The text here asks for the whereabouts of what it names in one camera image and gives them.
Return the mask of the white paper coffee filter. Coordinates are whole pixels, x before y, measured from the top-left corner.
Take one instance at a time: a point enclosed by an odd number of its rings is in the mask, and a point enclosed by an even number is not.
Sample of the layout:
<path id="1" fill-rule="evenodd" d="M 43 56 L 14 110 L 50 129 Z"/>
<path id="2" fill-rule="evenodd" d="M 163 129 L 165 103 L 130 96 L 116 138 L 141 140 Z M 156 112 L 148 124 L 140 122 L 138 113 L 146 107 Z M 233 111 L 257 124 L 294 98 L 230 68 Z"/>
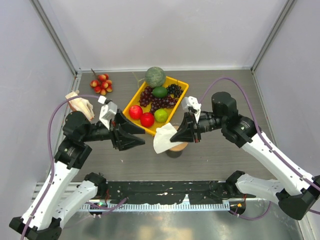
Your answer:
<path id="1" fill-rule="evenodd" d="M 169 122 L 162 127 L 156 129 L 156 133 L 153 139 L 153 149 L 157 154 L 163 153 L 179 144 L 181 141 L 171 142 L 171 137 L 177 133 L 177 130 Z"/>

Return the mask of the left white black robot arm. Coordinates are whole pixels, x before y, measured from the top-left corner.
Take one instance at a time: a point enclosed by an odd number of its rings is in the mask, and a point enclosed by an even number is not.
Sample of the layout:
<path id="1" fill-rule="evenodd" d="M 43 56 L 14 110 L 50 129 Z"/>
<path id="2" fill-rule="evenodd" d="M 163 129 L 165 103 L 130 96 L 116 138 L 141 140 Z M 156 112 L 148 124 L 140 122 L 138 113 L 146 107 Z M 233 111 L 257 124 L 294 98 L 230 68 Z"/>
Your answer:
<path id="1" fill-rule="evenodd" d="M 145 130 L 129 121 L 121 110 L 106 127 L 101 121 L 91 123 L 80 111 L 67 115 L 63 126 L 64 140 L 51 159 L 51 171 L 39 194 L 22 215 L 9 226 L 21 239 L 57 240 L 75 212 L 93 197 L 102 199 L 108 190 L 107 180 L 98 173 L 87 174 L 79 188 L 65 200 L 61 197 L 92 152 L 88 142 L 110 140 L 115 149 L 125 151 L 145 144 L 138 137 Z"/>

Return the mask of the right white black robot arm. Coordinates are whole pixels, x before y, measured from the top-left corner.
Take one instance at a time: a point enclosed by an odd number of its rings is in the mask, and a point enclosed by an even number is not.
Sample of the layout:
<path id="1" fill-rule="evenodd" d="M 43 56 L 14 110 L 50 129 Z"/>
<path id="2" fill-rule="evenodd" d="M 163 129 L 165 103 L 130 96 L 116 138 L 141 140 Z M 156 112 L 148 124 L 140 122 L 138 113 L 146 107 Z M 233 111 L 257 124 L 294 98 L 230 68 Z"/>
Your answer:
<path id="1" fill-rule="evenodd" d="M 239 114 L 237 102 L 229 93 L 213 94 L 211 104 L 211 112 L 202 111 L 195 97 L 185 97 L 183 121 L 170 141 L 198 143 L 202 133 L 220 130 L 226 140 L 255 157 L 276 178 L 264 180 L 235 171 L 226 180 L 227 193 L 232 197 L 244 194 L 266 199 L 292 219 L 302 220 L 320 197 L 319 176 L 295 164 L 251 118 Z"/>

